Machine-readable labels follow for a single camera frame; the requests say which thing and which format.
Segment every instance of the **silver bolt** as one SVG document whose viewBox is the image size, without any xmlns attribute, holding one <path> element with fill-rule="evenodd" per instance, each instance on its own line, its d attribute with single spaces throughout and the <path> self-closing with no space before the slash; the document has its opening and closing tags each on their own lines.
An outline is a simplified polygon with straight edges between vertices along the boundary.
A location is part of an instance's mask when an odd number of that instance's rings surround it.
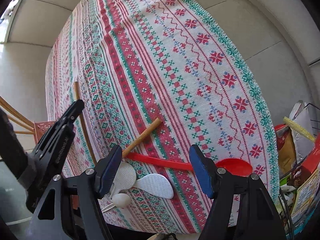
<svg viewBox="0 0 320 240">
<path fill-rule="evenodd" d="M 226 173 L 226 169 L 224 169 L 224 168 L 218 168 L 218 169 L 217 169 L 217 172 L 218 172 L 219 174 L 225 174 L 225 173 Z"/>
<path fill-rule="evenodd" d="M 59 179 L 61 179 L 61 175 L 57 174 L 53 176 L 54 181 L 58 181 Z"/>
<path fill-rule="evenodd" d="M 255 173 L 252 173 L 251 174 L 251 179 L 258 180 L 259 176 L 257 174 L 255 174 Z"/>
<path fill-rule="evenodd" d="M 90 175 L 90 174 L 92 174 L 92 173 L 94 173 L 94 169 L 92 169 L 92 168 L 89 168 L 89 169 L 87 169 L 87 170 L 85 171 L 85 174 L 87 174 L 87 175 Z"/>
</svg>

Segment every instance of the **white spoon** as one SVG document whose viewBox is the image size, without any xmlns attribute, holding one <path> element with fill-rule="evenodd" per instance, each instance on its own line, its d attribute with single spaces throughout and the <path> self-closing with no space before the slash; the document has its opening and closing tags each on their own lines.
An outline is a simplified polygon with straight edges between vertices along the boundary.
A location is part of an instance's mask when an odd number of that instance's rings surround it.
<svg viewBox="0 0 320 240">
<path fill-rule="evenodd" d="M 118 193 L 115 194 L 112 198 L 112 203 L 106 207 L 104 207 L 101 211 L 106 212 L 114 207 L 118 207 L 118 208 L 125 208 L 127 206 L 129 206 L 131 203 L 131 198 L 129 195 L 125 194 L 125 193 Z"/>
<path fill-rule="evenodd" d="M 173 189 L 167 178 L 161 174 L 148 174 L 141 179 L 137 179 L 133 187 L 140 188 L 152 195 L 173 198 Z"/>
<path fill-rule="evenodd" d="M 137 180 L 135 169 L 126 162 L 121 162 L 115 179 L 113 180 L 113 189 L 110 192 L 110 198 L 118 194 L 123 189 L 129 189 Z"/>
</svg>

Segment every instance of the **red spoon bowl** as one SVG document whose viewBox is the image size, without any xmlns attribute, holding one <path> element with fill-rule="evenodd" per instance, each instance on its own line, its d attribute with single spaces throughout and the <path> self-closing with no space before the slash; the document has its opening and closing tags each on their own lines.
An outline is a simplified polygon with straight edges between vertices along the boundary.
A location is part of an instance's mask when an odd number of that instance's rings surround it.
<svg viewBox="0 0 320 240">
<path fill-rule="evenodd" d="M 247 177 L 252 173 L 252 166 L 238 158 L 226 158 L 216 163 L 217 168 L 225 168 L 232 175 Z"/>
</svg>

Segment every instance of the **patterned tablecloth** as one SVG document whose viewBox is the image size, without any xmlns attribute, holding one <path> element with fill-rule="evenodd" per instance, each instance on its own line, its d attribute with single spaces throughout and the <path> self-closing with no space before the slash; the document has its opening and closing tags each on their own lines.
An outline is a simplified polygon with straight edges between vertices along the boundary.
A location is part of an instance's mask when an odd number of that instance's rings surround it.
<svg viewBox="0 0 320 240">
<path fill-rule="evenodd" d="M 50 120 L 74 101 L 75 80 L 97 159 L 114 144 L 125 148 L 161 117 L 163 125 L 137 152 L 188 162 L 188 149 L 196 143 L 213 160 L 248 161 L 277 197 L 276 137 L 267 105 L 236 47 L 194 0 L 81 0 L 47 62 Z M 66 176 L 93 166 L 80 122 L 75 124 Z M 104 213 L 106 222 L 146 232 L 201 231 L 212 200 L 191 172 L 125 161 L 138 178 L 166 176 L 174 198 L 131 188 L 125 192 L 132 204 Z M 108 203 L 106 196 L 101 206 Z M 235 196 L 230 225 L 238 206 Z"/>
</svg>

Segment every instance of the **blue gripper pad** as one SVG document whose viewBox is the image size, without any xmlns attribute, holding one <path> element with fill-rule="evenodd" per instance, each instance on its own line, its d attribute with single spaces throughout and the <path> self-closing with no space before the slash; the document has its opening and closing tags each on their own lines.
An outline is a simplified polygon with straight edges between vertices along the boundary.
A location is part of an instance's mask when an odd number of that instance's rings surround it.
<svg viewBox="0 0 320 240">
<path fill-rule="evenodd" d="M 189 149 L 189 159 L 193 171 L 199 181 L 202 192 L 205 193 L 208 196 L 208 198 L 212 199 L 214 192 L 211 186 L 211 177 L 202 161 L 207 158 L 204 157 L 202 151 L 196 144 L 193 144 Z"/>
<path fill-rule="evenodd" d="M 95 166 L 95 189 L 100 198 L 103 198 L 111 188 L 115 175 L 122 160 L 122 149 L 119 145 L 113 146 L 106 158 L 100 159 Z"/>
</svg>

